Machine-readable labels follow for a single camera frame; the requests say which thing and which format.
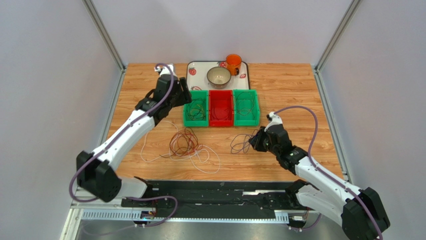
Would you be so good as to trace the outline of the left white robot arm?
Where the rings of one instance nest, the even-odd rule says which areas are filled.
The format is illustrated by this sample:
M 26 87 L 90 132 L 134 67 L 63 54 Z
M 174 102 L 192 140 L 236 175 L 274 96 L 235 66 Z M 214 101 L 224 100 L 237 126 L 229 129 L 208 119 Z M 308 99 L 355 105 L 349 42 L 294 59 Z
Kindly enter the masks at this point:
M 169 115 L 172 108 L 189 104 L 192 96 L 185 77 L 160 74 L 156 87 L 138 102 L 127 121 L 92 152 L 82 151 L 76 158 L 72 181 L 91 193 L 95 200 L 142 198 L 148 183 L 140 177 L 120 178 L 116 170 L 139 140 Z

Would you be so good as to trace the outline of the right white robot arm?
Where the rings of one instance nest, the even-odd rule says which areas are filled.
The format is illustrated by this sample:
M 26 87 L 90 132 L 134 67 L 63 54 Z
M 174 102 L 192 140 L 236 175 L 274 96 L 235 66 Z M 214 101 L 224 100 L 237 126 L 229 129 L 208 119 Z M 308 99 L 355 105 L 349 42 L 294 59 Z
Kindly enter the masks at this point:
M 350 240 L 376 240 L 391 226 L 374 189 L 361 189 L 324 168 L 292 144 L 282 125 L 261 126 L 248 142 L 258 152 L 273 154 L 282 168 L 300 178 L 285 190 L 291 204 L 334 221 Z

